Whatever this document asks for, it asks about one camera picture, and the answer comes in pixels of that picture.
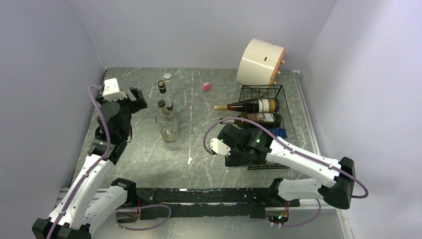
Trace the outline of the blue square bottle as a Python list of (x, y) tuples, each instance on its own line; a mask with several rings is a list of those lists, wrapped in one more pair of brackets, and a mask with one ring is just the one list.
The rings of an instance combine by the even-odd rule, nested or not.
[(271, 128), (271, 129), (269, 129), (269, 131), (273, 135), (278, 136), (278, 137), (281, 137), (283, 139), (288, 138), (287, 137), (287, 131), (286, 131), (285, 128)]

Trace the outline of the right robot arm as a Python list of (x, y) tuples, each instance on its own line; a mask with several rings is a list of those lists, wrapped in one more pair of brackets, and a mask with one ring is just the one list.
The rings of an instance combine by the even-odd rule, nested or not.
[(349, 209), (354, 189), (354, 161), (333, 159), (299, 148), (265, 130), (240, 129), (227, 124), (210, 140), (211, 150), (224, 155), (227, 167), (272, 162), (308, 176), (307, 179), (274, 179), (269, 201), (281, 206), (296, 199), (319, 199), (338, 209)]

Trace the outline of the clear bottle gold label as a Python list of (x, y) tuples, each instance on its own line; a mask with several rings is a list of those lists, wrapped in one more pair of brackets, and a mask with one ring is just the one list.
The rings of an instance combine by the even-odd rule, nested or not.
[(174, 95), (173, 93), (166, 88), (166, 83), (164, 80), (160, 80), (157, 83), (159, 93), (156, 96), (156, 103), (163, 100), (165, 102), (165, 106), (169, 111), (173, 111), (174, 109)]

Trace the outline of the clear bottle white label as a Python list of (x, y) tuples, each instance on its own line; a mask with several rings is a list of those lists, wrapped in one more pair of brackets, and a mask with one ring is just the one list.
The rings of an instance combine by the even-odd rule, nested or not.
[(156, 123), (159, 132), (165, 141), (172, 141), (179, 133), (176, 115), (166, 107), (164, 100), (159, 100), (157, 106), (159, 111), (156, 117)]

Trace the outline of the clear bottle silver cap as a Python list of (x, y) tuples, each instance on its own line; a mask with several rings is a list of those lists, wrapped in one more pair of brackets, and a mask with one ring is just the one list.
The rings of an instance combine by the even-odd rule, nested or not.
[(167, 91), (173, 96), (174, 108), (179, 110), (183, 106), (183, 81), (171, 73), (165, 73), (163, 80), (166, 85)]

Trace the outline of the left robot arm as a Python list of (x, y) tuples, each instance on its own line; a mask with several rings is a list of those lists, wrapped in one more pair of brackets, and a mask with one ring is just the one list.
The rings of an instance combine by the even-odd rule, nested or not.
[(91, 100), (99, 112), (99, 127), (83, 168), (59, 205), (46, 219), (38, 218), (32, 232), (37, 239), (90, 239), (118, 207), (138, 206), (136, 184), (117, 178), (98, 200), (92, 202), (101, 183), (117, 164), (132, 139), (131, 116), (147, 108), (142, 91), (131, 87), (135, 97), (103, 86)]

